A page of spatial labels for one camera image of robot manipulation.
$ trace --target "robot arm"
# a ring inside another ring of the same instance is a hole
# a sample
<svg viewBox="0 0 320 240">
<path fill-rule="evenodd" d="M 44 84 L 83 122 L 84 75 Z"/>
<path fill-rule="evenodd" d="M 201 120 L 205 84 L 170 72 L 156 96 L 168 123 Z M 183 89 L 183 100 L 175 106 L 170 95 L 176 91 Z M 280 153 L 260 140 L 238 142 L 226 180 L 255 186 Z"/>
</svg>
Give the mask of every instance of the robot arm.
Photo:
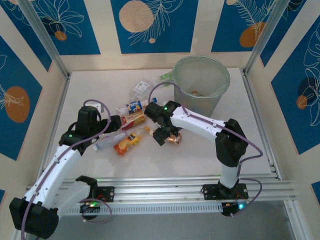
<svg viewBox="0 0 320 240">
<path fill-rule="evenodd" d="M 118 115 L 111 116 L 110 119 L 109 127 L 104 133 L 117 131 L 121 127 L 121 119 Z M 54 157 L 40 178 L 22 199 L 15 197 L 11 201 L 9 209 L 16 229 L 21 230 L 27 206 L 31 204 L 25 222 L 25 232 L 47 239 L 54 233 L 65 211 L 82 199 L 96 197 L 97 180 L 85 176 L 77 178 L 63 195 L 56 196 L 67 174 L 84 154 L 86 148 L 91 145 L 91 141 L 78 144 L 61 159 L 59 156 L 73 144 L 96 136 L 106 128 L 107 123 L 106 119 L 101 120 L 95 107 L 83 106 L 79 110 L 77 122 L 73 123 L 61 136 Z M 36 191 L 43 179 L 41 188 Z"/>
<path fill-rule="evenodd" d="M 233 119 L 224 122 L 202 116 L 188 109 L 186 109 L 186 112 L 179 103 L 169 101 L 162 107 L 151 102 L 146 107 L 144 114 L 160 125 L 153 133 L 153 138 L 161 146 L 170 135 L 177 136 L 178 131 L 182 128 L 199 134 L 210 141 L 215 141 L 216 155 L 222 163 L 219 180 L 220 191 L 232 194 L 229 190 L 232 190 L 238 183 L 239 161 L 245 154 L 248 144 L 228 131 L 217 127 L 217 125 L 231 129 L 243 137 L 245 137 L 245 134 L 238 122 Z"/>
</svg>

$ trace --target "beige wall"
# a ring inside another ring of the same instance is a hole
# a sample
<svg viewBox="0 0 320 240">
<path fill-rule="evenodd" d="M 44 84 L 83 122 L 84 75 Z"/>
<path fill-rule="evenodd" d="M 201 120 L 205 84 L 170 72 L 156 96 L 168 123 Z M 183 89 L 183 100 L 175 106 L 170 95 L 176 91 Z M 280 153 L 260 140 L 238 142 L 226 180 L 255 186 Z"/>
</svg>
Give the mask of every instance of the beige wall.
<svg viewBox="0 0 320 240">
<path fill-rule="evenodd" d="M 0 239 L 7 240 L 10 239 L 14 229 L 9 204 L 14 197 L 23 197 L 26 186 L 34 183 L 37 177 L 51 134 L 64 79 L 54 64 L 51 65 L 49 72 L 44 69 L 1 7 L 0 23 L 0 36 L 42 86 L 17 161 L 0 154 L 0 189 L 6 192 L 0 209 Z"/>
<path fill-rule="evenodd" d="M 302 209 L 315 239 L 320 236 L 320 206 L 311 183 L 320 180 L 320 145 L 299 155 L 284 115 L 271 87 L 271 81 L 319 16 L 320 2 L 308 0 L 291 28 L 263 68 L 259 60 L 249 75 L 258 98 L 263 123 L 271 139 L 272 149 L 286 180 L 292 180 Z"/>
</svg>

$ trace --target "small bottle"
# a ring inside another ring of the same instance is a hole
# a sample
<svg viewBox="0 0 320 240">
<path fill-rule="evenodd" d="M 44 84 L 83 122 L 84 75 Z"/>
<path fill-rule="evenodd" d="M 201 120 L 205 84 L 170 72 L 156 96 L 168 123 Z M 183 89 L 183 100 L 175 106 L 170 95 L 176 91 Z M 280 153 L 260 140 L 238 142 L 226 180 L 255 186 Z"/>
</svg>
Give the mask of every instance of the small bottle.
<svg viewBox="0 0 320 240">
<path fill-rule="evenodd" d="M 97 151 L 112 147 L 125 139 L 127 136 L 128 135 L 125 131 L 103 134 L 103 136 L 100 136 L 100 139 L 93 144 L 93 150 Z"/>
<path fill-rule="evenodd" d="M 157 99 L 154 97 L 151 99 L 151 102 L 156 103 Z M 126 107 L 117 108 L 116 111 L 120 117 L 127 116 L 129 114 L 134 114 L 141 112 L 148 106 L 148 100 L 144 101 L 133 101 L 126 105 Z"/>
<path fill-rule="evenodd" d="M 119 154 L 119 156 L 122 157 L 130 148 L 132 148 L 134 145 L 137 145 L 145 135 L 148 135 L 149 132 L 150 128 L 148 126 L 139 128 L 132 132 L 127 138 L 113 146 L 113 148 Z"/>
</svg>

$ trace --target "orange circle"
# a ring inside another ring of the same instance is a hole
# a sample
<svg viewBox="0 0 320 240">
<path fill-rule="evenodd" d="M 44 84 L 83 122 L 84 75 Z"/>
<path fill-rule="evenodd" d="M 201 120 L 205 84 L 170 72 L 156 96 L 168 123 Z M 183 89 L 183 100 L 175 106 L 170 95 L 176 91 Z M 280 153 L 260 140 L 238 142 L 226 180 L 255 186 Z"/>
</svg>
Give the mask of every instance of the orange circle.
<svg viewBox="0 0 320 240">
<path fill-rule="evenodd" d="M 244 48 L 254 47 L 265 25 L 265 22 L 258 22 L 244 30 L 240 36 L 240 45 Z"/>
<path fill-rule="evenodd" d="M 30 99 L 27 92 L 20 86 L 12 86 L 6 91 L 4 97 L 8 101 L 5 104 L 5 111 L 8 117 L 16 123 L 23 123 L 27 119 L 30 110 Z"/>
<path fill-rule="evenodd" d="M 154 15 L 144 2 L 131 0 L 121 8 L 119 19 L 125 30 L 131 33 L 140 33 L 151 27 Z"/>
<path fill-rule="evenodd" d="M 237 0 L 226 0 L 226 4 L 228 5 L 234 5 L 237 3 Z"/>
<path fill-rule="evenodd" d="M 54 35 L 59 41 L 67 40 L 67 35 L 63 31 L 56 31 Z"/>
<path fill-rule="evenodd" d="M 307 107 L 307 97 L 301 95 L 298 97 L 298 99 L 296 100 L 296 105 L 299 109 L 303 110 Z"/>
</svg>

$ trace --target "black bracket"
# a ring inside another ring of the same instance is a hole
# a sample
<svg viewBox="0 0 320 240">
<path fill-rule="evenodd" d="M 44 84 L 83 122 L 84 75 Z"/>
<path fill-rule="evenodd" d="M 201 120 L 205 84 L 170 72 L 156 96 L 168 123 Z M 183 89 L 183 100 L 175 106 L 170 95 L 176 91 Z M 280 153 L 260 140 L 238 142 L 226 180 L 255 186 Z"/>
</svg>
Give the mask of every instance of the black bracket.
<svg viewBox="0 0 320 240">
<path fill-rule="evenodd" d="M 144 114 L 154 123 L 158 123 L 160 127 L 153 133 L 153 138 L 162 146 L 170 135 L 178 136 L 181 127 L 173 126 L 170 117 L 173 112 L 181 105 L 174 101 L 168 101 L 164 106 L 159 106 L 154 102 L 150 102 L 146 106 Z"/>
<path fill-rule="evenodd" d="M 96 191 L 96 199 L 99 199 L 105 203 L 113 203 L 115 197 L 114 186 L 98 186 Z"/>
<path fill-rule="evenodd" d="M 248 199 L 248 190 L 245 183 L 236 183 L 233 188 L 229 189 L 218 184 L 205 184 L 201 192 L 203 193 L 204 200 L 235 200 Z"/>
<path fill-rule="evenodd" d="M 105 203 L 113 203 L 115 198 L 115 187 L 114 186 L 98 186 L 96 190 L 96 199 L 99 199 Z M 89 206 L 86 203 L 80 206 L 80 213 L 100 213 L 101 206 Z M 98 215 L 84 215 L 83 217 L 86 220 L 92 220 L 96 218 Z"/>
<path fill-rule="evenodd" d="M 229 119 L 229 121 L 225 122 L 224 124 L 225 128 L 230 129 L 246 138 L 236 120 Z M 216 134 L 216 157 L 223 165 L 226 165 L 229 168 L 235 168 L 239 165 L 239 160 L 246 153 L 247 146 L 247 142 L 224 129 Z"/>
<path fill-rule="evenodd" d="M 92 177 L 80 176 L 76 179 L 77 182 L 84 182 L 90 186 L 88 199 L 95 199 L 98 191 L 98 181 Z"/>
<path fill-rule="evenodd" d="M 113 115 L 110 117 L 110 120 L 110 125 L 104 132 L 105 134 L 115 132 L 121 127 L 120 116 Z M 77 122 L 71 124 L 68 131 L 61 136 L 59 146 L 71 146 L 84 139 L 90 138 L 101 132 L 107 126 L 107 123 L 107 119 L 101 120 L 101 115 L 97 108 L 93 106 L 83 106 L 78 112 Z M 75 146 L 73 150 L 78 150 L 82 156 L 90 145 L 91 141 L 86 141 Z"/>
</svg>

